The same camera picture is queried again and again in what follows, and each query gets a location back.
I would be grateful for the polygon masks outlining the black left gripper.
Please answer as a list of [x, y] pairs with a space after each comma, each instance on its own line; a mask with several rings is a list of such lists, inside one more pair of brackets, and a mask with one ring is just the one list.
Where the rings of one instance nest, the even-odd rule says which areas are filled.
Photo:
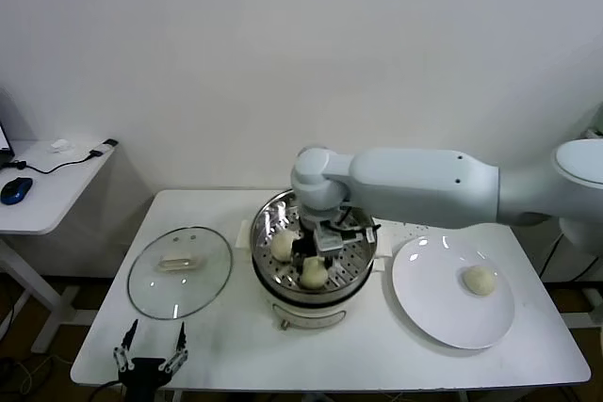
[[113, 357], [120, 372], [120, 383], [125, 388], [125, 402], [154, 402], [155, 393], [171, 381], [171, 373], [177, 372], [187, 361], [187, 336], [182, 322], [176, 348], [166, 361], [161, 358], [135, 358], [130, 356], [130, 347], [138, 327], [136, 319], [125, 333], [121, 343], [113, 349]]

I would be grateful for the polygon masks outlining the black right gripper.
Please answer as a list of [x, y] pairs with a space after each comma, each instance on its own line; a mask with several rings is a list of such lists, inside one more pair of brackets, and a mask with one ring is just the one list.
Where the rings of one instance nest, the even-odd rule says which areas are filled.
[[[298, 230], [298, 239], [292, 242], [292, 265], [295, 267], [298, 275], [303, 272], [303, 262], [305, 258], [317, 255], [314, 233], [312, 230], [300, 227]], [[325, 258], [326, 265], [332, 265], [338, 259], [337, 255], [327, 256]]]

